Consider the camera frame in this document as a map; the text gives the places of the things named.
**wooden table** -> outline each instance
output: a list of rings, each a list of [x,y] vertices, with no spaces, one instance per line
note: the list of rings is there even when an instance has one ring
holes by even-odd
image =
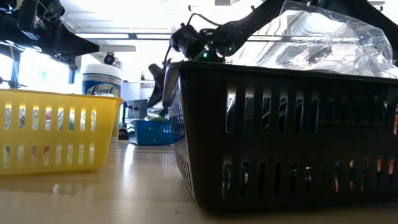
[[[0,223],[398,223],[398,205],[212,217],[196,207],[167,147],[111,145],[98,172],[0,178]]]

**window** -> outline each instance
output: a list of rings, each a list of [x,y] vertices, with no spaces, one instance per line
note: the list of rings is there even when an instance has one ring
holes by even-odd
[[[28,90],[68,92],[69,68],[47,55],[27,49],[21,54],[18,81]]]
[[[0,77],[3,80],[11,80],[12,76],[12,59],[5,55],[0,54]],[[8,83],[4,82],[0,84],[0,88],[9,88]]]

